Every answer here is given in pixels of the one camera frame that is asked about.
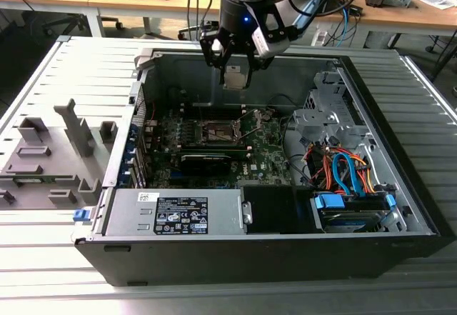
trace power supply label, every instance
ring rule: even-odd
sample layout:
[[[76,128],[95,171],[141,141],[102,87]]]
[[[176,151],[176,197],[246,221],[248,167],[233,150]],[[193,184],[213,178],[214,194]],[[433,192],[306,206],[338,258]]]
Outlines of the power supply label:
[[[207,197],[159,197],[154,233],[207,234]]]

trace slotted aluminum table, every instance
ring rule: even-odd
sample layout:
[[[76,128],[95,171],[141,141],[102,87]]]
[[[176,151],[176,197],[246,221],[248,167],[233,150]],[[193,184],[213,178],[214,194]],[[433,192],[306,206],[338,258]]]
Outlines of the slotted aluminum table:
[[[0,121],[0,166],[25,116],[63,126],[52,106],[74,98],[89,126],[118,121],[136,80],[140,48],[170,41],[63,38]],[[180,47],[195,48],[192,43]],[[305,54],[330,48],[293,47]],[[351,57],[448,222],[457,230],[457,115],[412,61],[395,51],[339,50]],[[455,314],[457,244],[409,259],[378,279],[280,284],[115,288],[75,250],[73,211],[0,212],[2,314]]]

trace floor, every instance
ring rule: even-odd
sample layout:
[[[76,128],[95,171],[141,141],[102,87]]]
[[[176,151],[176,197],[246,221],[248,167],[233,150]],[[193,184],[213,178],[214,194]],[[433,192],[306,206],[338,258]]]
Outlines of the floor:
[[[3,59],[0,64],[0,74],[3,82],[0,86],[0,116],[7,110],[15,96],[19,93],[27,79],[34,72],[40,61],[55,42],[64,26],[54,29],[54,35],[46,36],[41,25],[50,21],[65,17],[64,14],[52,13],[27,13],[24,14],[26,26],[18,28],[11,24],[0,34],[0,52]],[[144,37],[143,19],[124,17],[120,18],[125,29],[119,31],[114,22],[105,23],[105,32],[108,37],[140,38]],[[151,30],[162,36],[172,39],[177,38],[179,29],[186,27],[186,22],[175,19],[152,19]],[[71,35],[90,36],[89,30],[79,31],[74,29]],[[403,35],[398,41],[396,48],[401,54],[409,55],[426,74],[431,72],[441,52],[439,47],[433,53],[425,51],[425,47],[432,44],[427,36]],[[449,103],[456,108],[457,98],[453,96],[452,89],[457,86],[457,59],[452,59],[447,67],[435,80],[439,91],[448,99]]]

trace barcode label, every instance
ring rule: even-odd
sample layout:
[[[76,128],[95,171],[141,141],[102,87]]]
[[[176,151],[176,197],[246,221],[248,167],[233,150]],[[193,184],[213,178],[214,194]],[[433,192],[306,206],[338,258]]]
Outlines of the barcode label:
[[[159,192],[140,192],[138,193],[138,202],[157,202]]]

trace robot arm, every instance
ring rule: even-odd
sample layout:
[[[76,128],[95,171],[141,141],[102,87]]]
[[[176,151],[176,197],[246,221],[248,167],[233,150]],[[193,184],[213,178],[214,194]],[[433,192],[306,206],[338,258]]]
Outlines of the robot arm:
[[[218,31],[204,32],[200,38],[206,63],[221,70],[221,84],[232,54],[248,57],[247,88],[254,71],[266,69],[275,55],[303,35],[321,0],[294,0],[294,4],[301,6],[292,9],[289,0],[221,0]],[[219,54],[212,50],[215,40],[222,46]]]

